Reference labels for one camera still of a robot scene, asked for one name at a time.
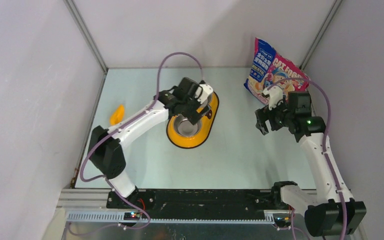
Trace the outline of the yellow double pet bowl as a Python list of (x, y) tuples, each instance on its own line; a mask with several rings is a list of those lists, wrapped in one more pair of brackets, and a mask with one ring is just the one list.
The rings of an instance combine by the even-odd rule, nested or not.
[(196, 123), (191, 124), (183, 115), (172, 117), (166, 125), (168, 140), (176, 147), (193, 149), (202, 145), (210, 136), (220, 100), (216, 92), (206, 101), (209, 111)]

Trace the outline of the colourful cat food bag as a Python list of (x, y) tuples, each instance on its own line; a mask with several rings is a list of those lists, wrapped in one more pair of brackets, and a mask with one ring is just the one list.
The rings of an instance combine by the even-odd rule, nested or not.
[(254, 55), (243, 85), (261, 103), (269, 103), (269, 97), (265, 96), (263, 91), (276, 83), (286, 99), (289, 92), (305, 92), (309, 83), (303, 79), (308, 80), (309, 77), (292, 61), (281, 56), (263, 39), (254, 39)]

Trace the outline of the yellow plastic food scoop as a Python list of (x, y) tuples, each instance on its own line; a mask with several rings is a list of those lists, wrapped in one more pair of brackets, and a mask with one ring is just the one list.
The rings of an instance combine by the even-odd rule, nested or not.
[(109, 124), (113, 126), (120, 123), (123, 120), (124, 115), (125, 115), (125, 107), (123, 104), (120, 104), (110, 116)]

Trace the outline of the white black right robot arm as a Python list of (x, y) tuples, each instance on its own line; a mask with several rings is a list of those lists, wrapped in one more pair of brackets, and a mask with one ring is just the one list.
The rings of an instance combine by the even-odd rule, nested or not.
[(304, 217), (308, 233), (313, 237), (353, 234), (367, 213), (362, 201), (356, 201), (336, 165), (327, 125), (312, 114), (308, 92), (290, 91), (284, 98), (278, 87), (264, 90), (268, 105), (255, 111), (256, 128), (263, 135), (287, 128), (295, 137), (308, 161), (316, 195), (302, 190), (294, 181), (278, 181), (271, 189), (271, 204), (277, 209), (291, 207)]

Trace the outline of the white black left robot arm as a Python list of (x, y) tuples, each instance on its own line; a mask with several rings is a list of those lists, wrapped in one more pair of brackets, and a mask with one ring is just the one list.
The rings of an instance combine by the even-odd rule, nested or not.
[(184, 77), (179, 85), (156, 93), (153, 100), (130, 118), (108, 128), (95, 127), (91, 132), (86, 156), (106, 178), (110, 188), (119, 194), (118, 201), (125, 208), (138, 202), (136, 185), (126, 168), (124, 149), (153, 127), (177, 115), (196, 124), (209, 112), (204, 105), (214, 89), (204, 80), (196, 82)]

